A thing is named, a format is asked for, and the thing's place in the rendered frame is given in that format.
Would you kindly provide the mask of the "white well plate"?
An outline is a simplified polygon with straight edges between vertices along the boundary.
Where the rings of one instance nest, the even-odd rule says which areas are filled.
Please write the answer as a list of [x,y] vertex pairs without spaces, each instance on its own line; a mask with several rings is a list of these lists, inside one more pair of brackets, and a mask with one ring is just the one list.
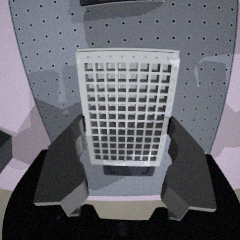
[[179,50],[83,48],[76,61],[91,164],[160,166]]

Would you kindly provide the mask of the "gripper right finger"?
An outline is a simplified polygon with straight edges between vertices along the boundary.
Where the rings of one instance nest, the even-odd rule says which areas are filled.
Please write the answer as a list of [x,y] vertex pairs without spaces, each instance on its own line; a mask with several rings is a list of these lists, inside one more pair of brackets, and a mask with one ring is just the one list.
[[192,224],[214,240],[240,240],[240,203],[213,157],[173,116],[167,134],[172,164],[161,200],[169,210],[168,220]]

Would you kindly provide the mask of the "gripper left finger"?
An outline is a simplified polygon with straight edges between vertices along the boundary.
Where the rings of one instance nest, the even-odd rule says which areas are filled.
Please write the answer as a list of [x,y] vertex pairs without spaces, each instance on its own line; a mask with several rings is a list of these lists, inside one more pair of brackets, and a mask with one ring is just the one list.
[[2,240],[27,240],[47,223],[80,216],[80,206],[89,196],[84,165],[79,161],[84,132],[85,117],[80,114],[41,150],[8,201]]

